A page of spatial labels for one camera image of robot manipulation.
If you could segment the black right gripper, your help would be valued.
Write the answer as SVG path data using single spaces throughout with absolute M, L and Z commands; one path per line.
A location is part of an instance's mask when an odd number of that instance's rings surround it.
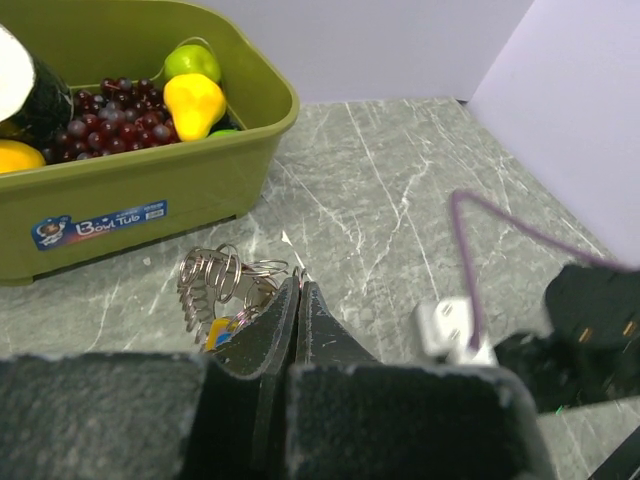
M 639 395 L 639 273 L 567 264 L 546 287 L 551 332 L 495 347 L 541 413 Z

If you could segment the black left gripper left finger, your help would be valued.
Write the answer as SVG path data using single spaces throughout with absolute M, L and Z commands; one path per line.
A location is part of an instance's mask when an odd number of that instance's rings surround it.
M 1 363 L 5 479 L 272 479 L 299 283 L 216 355 L 17 355 Z

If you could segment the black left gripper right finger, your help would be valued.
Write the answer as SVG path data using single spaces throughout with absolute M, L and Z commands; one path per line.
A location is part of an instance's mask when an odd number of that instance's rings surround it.
M 291 479 L 551 479 L 533 399 L 495 367 L 359 360 L 319 286 L 299 309 L 287 378 Z

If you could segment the yellow key tag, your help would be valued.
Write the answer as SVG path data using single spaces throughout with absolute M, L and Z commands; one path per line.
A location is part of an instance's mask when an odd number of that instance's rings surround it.
M 214 350 L 220 344 L 228 341 L 234 334 L 237 321 L 230 317 L 221 317 L 213 321 L 204 344 L 205 351 Z

